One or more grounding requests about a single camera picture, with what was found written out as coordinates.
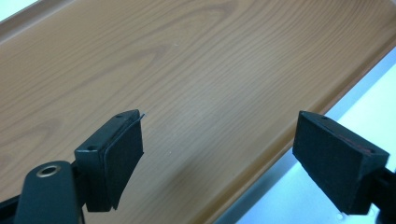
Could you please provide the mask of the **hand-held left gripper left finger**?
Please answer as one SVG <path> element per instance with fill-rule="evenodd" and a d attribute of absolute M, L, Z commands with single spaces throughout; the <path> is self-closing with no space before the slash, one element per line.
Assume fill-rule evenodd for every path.
<path fill-rule="evenodd" d="M 75 150 L 76 165 L 87 179 L 89 212 L 117 209 L 121 195 L 144 154 L 140 112 L 119 113 Z"/>

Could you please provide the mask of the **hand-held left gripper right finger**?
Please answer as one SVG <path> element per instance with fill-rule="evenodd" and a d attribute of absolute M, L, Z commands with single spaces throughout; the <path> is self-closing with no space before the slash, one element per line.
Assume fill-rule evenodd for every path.
<path fill-rule="evenodd" d="M 299 113 L 292 153 L 338 210 L 390 212 L 387 151 L 320 114 Z"/>

